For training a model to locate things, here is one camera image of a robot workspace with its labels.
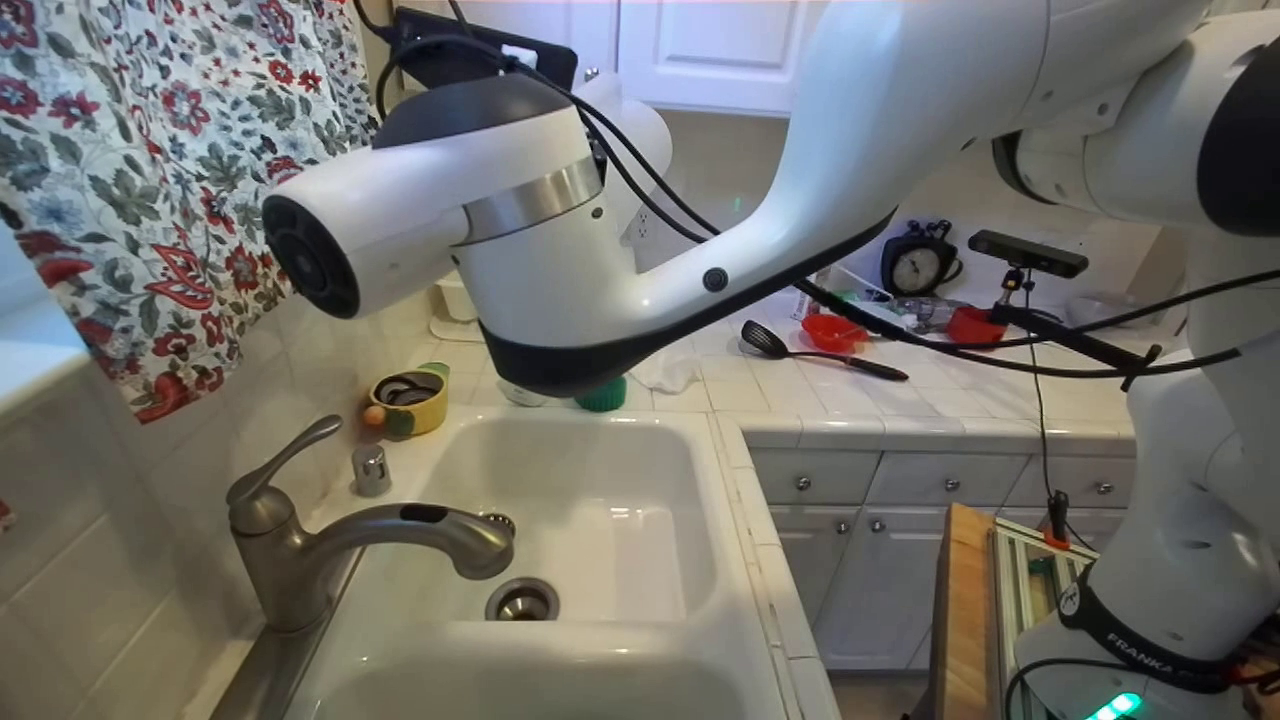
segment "faucet handle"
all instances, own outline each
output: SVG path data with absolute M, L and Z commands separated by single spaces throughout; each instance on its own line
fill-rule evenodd
M 244 517 L 251 507 L 251 499 L 263 496 L 263 488 L 271 488 L 275 473 L 304 447 L 322 442 L 325 435 L 341 433 L 343 419 L 341 415 L 322 415 L 316 425 L 309 425 L 304 433 L 298 433 L 271 458 L 263 458 L 259 468 L 244 473 L 232 488 L 227 488 L 227 512 Z

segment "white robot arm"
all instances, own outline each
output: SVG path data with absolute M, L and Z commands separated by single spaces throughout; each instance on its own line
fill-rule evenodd
M 1238 240 L 1280 235 L 1276 34 L 1280 12 L 1208 21 L 1208 0 L 833 0 L 766 203 L 654 270 L 621 243 L 636 199 L 578 109 L 521 73 L 424 91 L 367 150 L 280 182 L 270 243 L 332 315 L 456 259 L 500 376 L 553 397 L 852 250 L 980 138 L 1037 199 L 1202 226 L 1202 280 L 1280 268 L 1280 243 Z M 669 159 L 654 109 L 584 91 Z M 1021 652 L 1056 714 L 1118 687 L 1161 720 L 1238 712 L 1230 654 L 1280 604 L 1276 307 L 1280 292 L 1206 304 L 1192 351 L 1247 344 L 1245 359 L 1135 381 L 1141 492 L 1086 582 L 1091 621 L 1063 606 Z M 1120 667 L 1047 671 L 1070 654 Z

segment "white sink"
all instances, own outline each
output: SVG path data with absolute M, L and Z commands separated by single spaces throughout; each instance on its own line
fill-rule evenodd
M 517 558 L 459 580 L 439 553 L 367 547 L 292 720 L 778 720 L 783 714 L 716 435 L 695 415 L 452 415 L 392 447 L 397 499 L 504 512 Z M 485 621 L 541 574 L 557 621 Z

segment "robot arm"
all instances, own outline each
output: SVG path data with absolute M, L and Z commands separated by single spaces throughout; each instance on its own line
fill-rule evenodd
M 270 243 L 338 315 L 421 289 L 452 257 L 500 376 L 567 397 L 872 240 L 963 144 L 1135 83 L 1206 7 L 838 0 L 796 73 L 766 203 L 654 270 L 616 240 L 630 215 L 608 175 L 601 192 L 573 102 L 525 75 L 407 101 L 378 146 L 271 192 Z

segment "sink basin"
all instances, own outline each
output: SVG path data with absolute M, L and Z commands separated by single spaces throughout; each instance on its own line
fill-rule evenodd
M 397 499 L 513 517 L 517 558 L 459 580 L 439 553 L 367 547 L 292 720 L 783 714 L 700 415 L 478 412 L 389 458 Z M 560 616 L 485 621 L 517 574 Z

